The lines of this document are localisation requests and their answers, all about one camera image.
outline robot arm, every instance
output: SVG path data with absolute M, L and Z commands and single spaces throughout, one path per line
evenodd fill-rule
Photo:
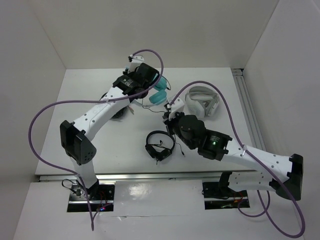
M 102 126 L 118 111 L 127 107 L 134 99 L 144 98 L 148 93 L 123 100 L 109 100 L 132 96 L 148 89 L 158 75 L 159 72 L 156 69 L 144 63 L 142 56 L 130 56 L 129 66 L 126 67 L 123 75 L 113 83 L 101 99 L 105 100 L 105 103 L 96 104 L 73 122 L 65 120 L 61 123 L 61 145 L 71 158 L 75 171 L 82 177 L 89 195 L 93 196 L 99 187 L 92 162 L 97 149 L 92 144 L 92 140 Z
M 199 155 L 211 160 L 235 163 L 256 171 L 224 172 L 219 187 L 224 190 L 240 192 L 242 190 L 268 190 L 280 197 L 289 199 L 279 183 L 246 151 L 257 156 L 282 183 L 289 189 L 296 200 L 301 199 L 303 178 L 303 158 L 294 154 L 289 156 L 275 155 L 251 146 L 244 149 L 230 136 L 205 128 L 203 121 L 194 115 L 183 113 L 184 102 L 178 97 L 170 106 L 165 105 L 164 124 L 171 135 L 177 135 L 190 149 L 197 149 Z

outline white tabletop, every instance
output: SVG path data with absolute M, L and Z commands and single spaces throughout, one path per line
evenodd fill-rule
M 69 69 L 65 73 L 57 100 L 99 100 L 101 95 L 107 92 L 112 83 L 122 74 L 122 71 L 123 69 Z M 208 81 L 217 86 L 229 104 L 242 142 L 252 145 L 230 68 L 165 68 L 164 76 L 172 87 L 172 91 L 168 92 L 169 97 L 176 94 L 187 83 L 196 80 Z M 144 104 L 147 103 L 149 103 L 148 97 L 144 100 Z M 150 132 L 166 130 L 162 120 L 163 114 L 153 113 L 134 104 L 131 106 L 134 109 L 134 115 L 128 111 L 121 121 L 109 121 L 92 141 L 97 149 L 93 159 L 94 170 L 97 174 L 247 170 L 240 165 L 205 159 L 198 155 L 197 150 L 189 150 L 183 144 L 182 149 L 185 156 L 181 154 L 179 146 L 176 146 L 170 157 L 156 165 L 155 160 L 146 152 L 145 144 Z M 41 152 L 42 158 L 65 168 L 73 168 L 72 162 L 61 147 L 59 126 L 64 120 L 72 122 L 91 107 L 91 104 L 71 103 L 59 105 L 54 109 Z M 152 109 L 164 110 L 163 106 L 156 106 Z M 215 115 L 205 118 L 204 123 L 207 129 L 234 137 L 223 102 Z M 58 175 L 66 174 L 66 172 L 39 162 L 36 174 Z
M 201 180 L 117 182 L 114 209 L 100 213 L 91 231 L 88 212 L 67 212 L 70 191 L 60 182 L 31 183 L 14 240 L 287 240 L 264 215 L 236 209 L 205 210 Z M 251 215 L 262 212 L 248 191 Z M 289 200 L 271 193 L 269 213 L 281 229 L 299 232 Z

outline white headphones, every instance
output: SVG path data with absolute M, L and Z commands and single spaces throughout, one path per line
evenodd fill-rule
M 219 102 L 219 95 L 205 86 L 194 86 L 185 95 L 185 103 L 190 114 L 195 115 L 198 119 L 212 116 L 216 112 Z

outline white wall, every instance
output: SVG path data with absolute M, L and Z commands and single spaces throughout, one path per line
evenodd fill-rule
M 0 233 L 12 239 L 38 161 L 28 127 L 57 99 L 65 67 L 26 0 L 0 0 Z M 53 109 L 36 122 L 41 151 Z
M 244 68 L 279 0 L 29 1 L 67 69 L 104 69 L 142 48 L 171 68 Z
M 304 156 L 306 240 L 319 238 L 320 0 L 280 0 L 244 70 L 269 151 Z

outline teal headphones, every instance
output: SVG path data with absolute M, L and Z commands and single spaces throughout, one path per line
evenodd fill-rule
M 170 89 L 167 88 L 167 79 L 164 76 L 162 76 L 157 85 L 154 86 L 154 89 L 158 92 L 149 97 L 150 103 L 154 105 L 159 105 L 167 100 L 166 89 Z

